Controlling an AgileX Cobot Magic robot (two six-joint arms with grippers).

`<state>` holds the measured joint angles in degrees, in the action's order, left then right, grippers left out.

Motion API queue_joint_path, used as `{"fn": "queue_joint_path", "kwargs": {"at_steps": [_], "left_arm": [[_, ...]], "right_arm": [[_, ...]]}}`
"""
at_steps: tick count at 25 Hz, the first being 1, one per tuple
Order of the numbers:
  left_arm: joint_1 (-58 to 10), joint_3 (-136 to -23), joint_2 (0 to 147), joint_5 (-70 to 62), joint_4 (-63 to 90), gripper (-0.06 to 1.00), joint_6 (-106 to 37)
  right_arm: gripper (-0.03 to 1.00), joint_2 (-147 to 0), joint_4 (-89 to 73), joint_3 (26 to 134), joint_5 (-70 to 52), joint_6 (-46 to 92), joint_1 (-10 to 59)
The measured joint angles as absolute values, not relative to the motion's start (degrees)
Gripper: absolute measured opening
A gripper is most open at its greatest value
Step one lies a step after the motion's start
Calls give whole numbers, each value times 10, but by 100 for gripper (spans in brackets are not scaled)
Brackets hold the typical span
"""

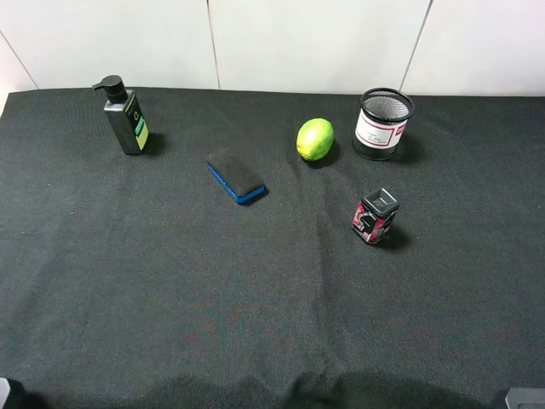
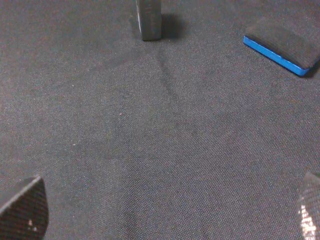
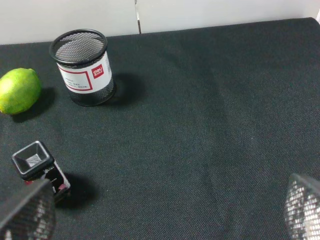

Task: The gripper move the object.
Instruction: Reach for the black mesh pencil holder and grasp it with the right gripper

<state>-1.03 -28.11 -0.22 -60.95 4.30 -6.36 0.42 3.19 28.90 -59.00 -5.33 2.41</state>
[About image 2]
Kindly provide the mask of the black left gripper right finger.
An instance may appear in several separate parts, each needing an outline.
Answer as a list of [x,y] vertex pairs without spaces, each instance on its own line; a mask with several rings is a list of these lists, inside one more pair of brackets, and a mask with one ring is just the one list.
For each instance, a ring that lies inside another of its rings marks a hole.
[[320,239],[320,174],[307,172],[298,191],[297,220],[304,240]]

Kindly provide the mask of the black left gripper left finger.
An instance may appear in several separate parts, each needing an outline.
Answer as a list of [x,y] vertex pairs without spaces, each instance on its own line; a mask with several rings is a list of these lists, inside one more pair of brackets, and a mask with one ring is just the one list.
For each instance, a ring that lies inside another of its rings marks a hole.
[[26,178],[0,194],[0,238],[42,240],[49,224],[45,182]]

